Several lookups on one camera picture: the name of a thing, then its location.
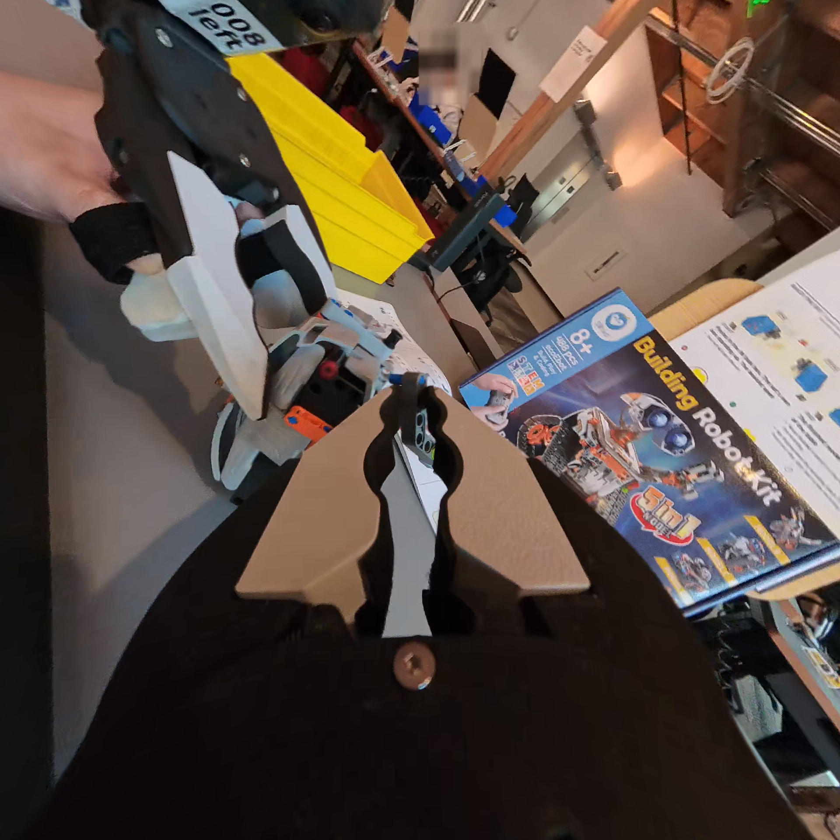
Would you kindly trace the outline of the red bag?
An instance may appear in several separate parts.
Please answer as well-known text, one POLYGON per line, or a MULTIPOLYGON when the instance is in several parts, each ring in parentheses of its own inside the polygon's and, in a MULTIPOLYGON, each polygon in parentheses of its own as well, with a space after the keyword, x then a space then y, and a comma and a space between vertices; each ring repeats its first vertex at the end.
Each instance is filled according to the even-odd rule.
POLYGON ((376 152, 381 148, 384 131, 377 121, 372 120, 363 110, 349 104, 339 109, 339 115, 364 137, 364 144, 368 150, 376 152))
POLYGON ((326 45, 309 45, 283 51, 280 65, 321 100, 331 91, 334 58, 326 45))

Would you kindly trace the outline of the person's left hand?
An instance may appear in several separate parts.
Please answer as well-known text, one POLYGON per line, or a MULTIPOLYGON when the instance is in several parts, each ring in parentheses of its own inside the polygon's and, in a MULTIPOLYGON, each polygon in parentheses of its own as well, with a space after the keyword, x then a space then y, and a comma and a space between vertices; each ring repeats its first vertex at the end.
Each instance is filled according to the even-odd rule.
POLYGON ((1 205, 42 222, 72 223, 124 203, 95 117, 99 91, 1 73, 1 205))

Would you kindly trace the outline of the hanging paper sign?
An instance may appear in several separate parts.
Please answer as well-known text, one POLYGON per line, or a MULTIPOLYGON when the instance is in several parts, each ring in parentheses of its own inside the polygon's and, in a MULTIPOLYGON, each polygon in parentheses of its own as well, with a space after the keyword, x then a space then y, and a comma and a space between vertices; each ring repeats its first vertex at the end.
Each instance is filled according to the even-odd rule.
POLYGON ((559 103, 606 45, 606 39, 584 26, 540 82, 540 90, 559 103))

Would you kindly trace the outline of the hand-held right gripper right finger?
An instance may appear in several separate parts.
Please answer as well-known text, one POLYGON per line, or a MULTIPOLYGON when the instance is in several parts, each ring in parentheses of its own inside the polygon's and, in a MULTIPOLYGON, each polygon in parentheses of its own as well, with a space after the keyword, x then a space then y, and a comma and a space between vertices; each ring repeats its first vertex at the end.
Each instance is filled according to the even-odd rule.
POLYGON ((545 613, 590 580, 525 455, 466 407, 425 391, 446 492, 425 590, 433 635, 550 635, 545 613))

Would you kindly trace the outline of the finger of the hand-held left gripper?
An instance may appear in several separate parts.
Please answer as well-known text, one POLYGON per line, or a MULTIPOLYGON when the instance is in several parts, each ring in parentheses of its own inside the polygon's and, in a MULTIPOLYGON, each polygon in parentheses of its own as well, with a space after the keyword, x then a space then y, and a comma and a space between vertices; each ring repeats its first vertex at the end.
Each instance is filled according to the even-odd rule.
POLYGON ((331 265, 299 205, 286 205, 263 219, 267 252, 263 276, 283 272, 309 316, 320 312, 336 292, 331 265))
POLYGON ((236 260, 235 210, 204 171, 173 151, 167 160, 192 242, 167 279, 223 383, 258 421, 266 411, 268 350, 236 260))

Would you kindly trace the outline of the black backpack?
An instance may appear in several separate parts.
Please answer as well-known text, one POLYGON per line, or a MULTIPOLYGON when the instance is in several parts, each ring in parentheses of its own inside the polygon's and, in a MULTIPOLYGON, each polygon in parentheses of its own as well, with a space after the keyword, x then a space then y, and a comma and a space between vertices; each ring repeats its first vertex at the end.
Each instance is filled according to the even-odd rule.
MULTIPOLYGON (((518 241, 532 217, 532 205, 539 192, 527 175, 522 175, 510 189, 506 199, 511 223, 502 228, 518 241)), ((451 266, 460 285, 479 312, 485 312, 492 298, 504 288, 511 275, 511 263, 524 258, 522 246, 510 245, 489 229, 474 238, 451 266)))

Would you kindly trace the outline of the grey angled beam piece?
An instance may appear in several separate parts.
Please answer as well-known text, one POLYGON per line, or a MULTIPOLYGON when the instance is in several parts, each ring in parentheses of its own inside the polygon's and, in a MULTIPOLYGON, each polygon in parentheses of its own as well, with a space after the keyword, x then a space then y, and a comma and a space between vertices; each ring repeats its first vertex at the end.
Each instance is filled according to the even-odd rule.
POLYGON ((431 469, 436 442, 427 424, 427 377, 413 371, 391 373, 388 382, 396 393, 400 443, 422 466, 431 469))

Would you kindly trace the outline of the grey toy robot assembly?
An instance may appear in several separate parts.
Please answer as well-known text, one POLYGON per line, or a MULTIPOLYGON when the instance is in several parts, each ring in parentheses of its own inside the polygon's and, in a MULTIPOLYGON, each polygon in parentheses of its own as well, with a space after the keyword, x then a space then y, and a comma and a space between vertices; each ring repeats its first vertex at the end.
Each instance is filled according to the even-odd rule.
POLYGON ((213 477, 241 503, 390 384, 403 325, 330 299, 269 340, 266 413, 253 420, 229 395, 210 448, 213 477))

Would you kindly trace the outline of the grey desk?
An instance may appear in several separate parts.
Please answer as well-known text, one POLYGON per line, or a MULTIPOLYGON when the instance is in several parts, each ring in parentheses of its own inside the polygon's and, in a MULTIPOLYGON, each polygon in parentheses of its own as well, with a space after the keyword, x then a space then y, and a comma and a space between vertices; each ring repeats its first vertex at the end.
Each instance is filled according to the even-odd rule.
POLYGON ((222 394, 201 344, 141 336, 66 227, 42 244, 57 780, 151 604, 236 508, 209 465, 222 394))

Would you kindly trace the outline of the blue storage bin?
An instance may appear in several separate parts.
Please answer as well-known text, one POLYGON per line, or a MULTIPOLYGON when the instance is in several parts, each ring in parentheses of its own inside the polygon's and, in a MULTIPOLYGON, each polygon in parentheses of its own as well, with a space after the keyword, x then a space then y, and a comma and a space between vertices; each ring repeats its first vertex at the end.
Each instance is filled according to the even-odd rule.
POLYGON ((453 134, 442 120, 438 110, 430 104, 425 91, 421 88, 415 90, 408 109, 417 123, 439 146, 444 148, 449 144, 453 134))
MULTIPOLYGON (((460 190, 466 194, 469 199, 474 199, 477 196, 489 194, 491 184, 483 175, 479 175, 477 179, 472 179, 465 175, 457 181, 460 190)), ((517 219, 517 213, 510 207, 507 201, 502 198, 500 208, 493 217, 493 221, 501 228, 509 228, 517 219)))

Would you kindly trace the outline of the printed sheet on cardboard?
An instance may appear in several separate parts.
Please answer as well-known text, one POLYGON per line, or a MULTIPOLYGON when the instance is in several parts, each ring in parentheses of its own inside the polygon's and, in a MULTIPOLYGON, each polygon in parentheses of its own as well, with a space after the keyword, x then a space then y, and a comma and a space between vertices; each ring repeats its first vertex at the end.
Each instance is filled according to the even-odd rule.
POLYGON ((694 435, 692 543, 672 562, 711 573, 702 606, 838 563, 838 252, 637 350, 694 435))

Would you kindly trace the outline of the blue robot kit box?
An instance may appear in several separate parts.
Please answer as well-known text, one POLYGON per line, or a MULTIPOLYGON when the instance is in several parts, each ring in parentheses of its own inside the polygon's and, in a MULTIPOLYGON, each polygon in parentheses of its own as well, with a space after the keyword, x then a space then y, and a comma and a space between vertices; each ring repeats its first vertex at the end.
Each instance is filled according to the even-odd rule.
POLYGON ((458 386, 565 481, 684 614, 838 560, 814 512, 620 289, 458 386))

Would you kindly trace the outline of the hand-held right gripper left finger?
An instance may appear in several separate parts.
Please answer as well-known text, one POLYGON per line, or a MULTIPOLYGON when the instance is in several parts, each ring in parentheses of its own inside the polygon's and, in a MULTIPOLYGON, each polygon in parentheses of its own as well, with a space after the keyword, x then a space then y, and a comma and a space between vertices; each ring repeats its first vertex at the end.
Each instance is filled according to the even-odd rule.
POLYGON ((358 635, 383 635, 394 543, 383 485, 395 466, 392 386, 297 462, 235 590, 331 606, 358 635))

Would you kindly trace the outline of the dark teal column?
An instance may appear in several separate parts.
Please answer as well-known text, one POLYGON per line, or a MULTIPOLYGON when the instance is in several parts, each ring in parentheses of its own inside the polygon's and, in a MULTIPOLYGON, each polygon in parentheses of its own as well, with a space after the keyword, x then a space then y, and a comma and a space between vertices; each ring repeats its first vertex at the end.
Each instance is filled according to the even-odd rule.
POLYGON ((502 195, 496 191, 479 192, 444 233, 429 243, 429 249, 418 250, 407 264, 426 272, 449 269, 473 242, 490 229, 504 203, 502 195))

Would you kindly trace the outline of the open white instruction booklet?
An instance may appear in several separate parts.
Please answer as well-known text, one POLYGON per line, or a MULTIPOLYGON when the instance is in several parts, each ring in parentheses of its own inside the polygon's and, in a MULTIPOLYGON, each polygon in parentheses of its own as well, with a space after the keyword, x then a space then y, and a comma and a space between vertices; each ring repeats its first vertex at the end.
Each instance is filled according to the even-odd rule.
MULTIPOLYGON (((392 329, 396 329, 402 335, 402 340, 397 343, 388 362, 392 373, 399 375, 406 372, 419 373, 425 376, 427 385, 437 387, 452 395, 452 388, 446 376, 432 357, 410 335, 391 303, 363 297, 342 289, 339 289, 337 300, 347 309, 356 308, 370 316, 373 319, 370 329, 377 337, 384 338, 392 329)), ((426 465, 412 449, 404 445, 400 434, 395 436, 395 441, 416 496, 433 533, 436 533, 439 505, 446 492, 445 484, 435 475, 432 466, 426 465)))

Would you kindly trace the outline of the wooden shelf unit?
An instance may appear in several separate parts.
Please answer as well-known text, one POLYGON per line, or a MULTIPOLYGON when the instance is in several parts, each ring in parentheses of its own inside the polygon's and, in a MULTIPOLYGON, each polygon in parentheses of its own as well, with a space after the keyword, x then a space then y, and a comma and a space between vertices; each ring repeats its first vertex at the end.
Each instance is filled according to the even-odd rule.
POLYGON ((765 207, 792 252, 838 229, 839 2, 657 2, 645 25, 663 135, 723 211, 765 207))

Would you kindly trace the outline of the yellow storage bin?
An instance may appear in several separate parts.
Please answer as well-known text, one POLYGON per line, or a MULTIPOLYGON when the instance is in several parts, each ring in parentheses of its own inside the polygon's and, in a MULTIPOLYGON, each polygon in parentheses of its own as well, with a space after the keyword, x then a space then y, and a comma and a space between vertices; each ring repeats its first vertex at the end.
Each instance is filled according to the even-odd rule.
POLYGON ((382 284, 434 239, 381 151, 268 55, 228 66, 266 120, 329 260, 382 284))

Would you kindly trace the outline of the black monitor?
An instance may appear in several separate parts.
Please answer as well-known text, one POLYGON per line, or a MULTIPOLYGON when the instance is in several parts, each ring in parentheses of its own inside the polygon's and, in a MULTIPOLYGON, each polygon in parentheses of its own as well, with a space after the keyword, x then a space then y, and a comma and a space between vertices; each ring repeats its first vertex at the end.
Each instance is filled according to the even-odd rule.
POLYGON ((516 78, 516 71, 489 48, 480 70, 476 97, 495 119, 501 117, 516 78))

